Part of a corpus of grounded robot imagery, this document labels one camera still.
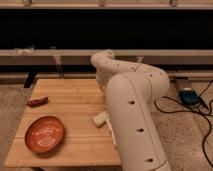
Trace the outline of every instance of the red bowl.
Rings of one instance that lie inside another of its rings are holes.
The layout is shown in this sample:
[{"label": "red bowl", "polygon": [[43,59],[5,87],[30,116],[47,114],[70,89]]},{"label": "red bowl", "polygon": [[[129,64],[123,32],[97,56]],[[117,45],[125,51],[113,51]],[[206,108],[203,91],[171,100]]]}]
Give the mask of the red bowl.
[{"label": "red bowl", "polygon": [[55,148],[64,136],[62,122],[53,116],[34,121],[25,134],[25,144],[34,153],[45,153]]}]

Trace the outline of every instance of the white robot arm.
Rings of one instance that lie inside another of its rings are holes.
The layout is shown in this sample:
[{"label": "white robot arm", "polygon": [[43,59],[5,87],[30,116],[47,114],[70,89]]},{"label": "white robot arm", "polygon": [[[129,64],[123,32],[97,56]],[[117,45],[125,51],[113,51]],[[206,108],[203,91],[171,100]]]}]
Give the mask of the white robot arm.
[{"label": "white robot arm", "polygon": [[97,68],[98,83],[106,86],[107,112],[123,169],[170,171],[147,106],[168,90],[167,74],[153,66],[113,58],[107,50],[94,54],[91,62]]}]

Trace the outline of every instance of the bamboo tabletop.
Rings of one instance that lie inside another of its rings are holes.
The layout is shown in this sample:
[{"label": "bamboo tabletop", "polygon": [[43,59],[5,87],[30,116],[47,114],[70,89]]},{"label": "bamboo tabletop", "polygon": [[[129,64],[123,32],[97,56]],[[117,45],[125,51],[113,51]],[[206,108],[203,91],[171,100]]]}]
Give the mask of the bamboo tabletop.
[{"label": "bamboo tabletop", "polygon": [[[94,79],[40,79],[31,100],[48,96],[49,103],[26,107],[5,161],[5,167],[72,167],[120,165],[107,127],[97,129],[91,118],[105,109],[104,94]],[[33,121],[56,116],[64,124],[65,137],[54,150],[36,155],[24,136]]]}]

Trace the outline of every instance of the floor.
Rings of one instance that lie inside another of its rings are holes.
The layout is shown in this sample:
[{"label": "floor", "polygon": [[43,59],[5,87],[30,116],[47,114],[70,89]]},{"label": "floor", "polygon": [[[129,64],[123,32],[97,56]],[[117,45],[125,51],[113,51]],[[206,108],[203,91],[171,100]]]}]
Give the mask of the floor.
[{"label": "floor", "polygon": [[[23,88],[25,76],[22,78],[0,76],[0,170],[1,171],[30,171],[29,168],[4,168],[12,138],[25,109],[34,85],[29,89]],[[201,92],[208,82],[193,82],[197,92]],[[167,94],[177,98],[172,84]],[[206,102],[213,98],[213,85],[203,95]],[[171,101],[160,99],[159,105],[165,110],[181,109]],[[164,150],[173,171],[213,171],[204,158],[201,141],[207,131],[206,122],[200,116],[190,113],[162,114],[150,104],[150,111],[159,133]],[[206,144],[208,155],[213,161],[213,135]],[[48,171],[121,171],[120,167],[101,168],[46,168]]]}]

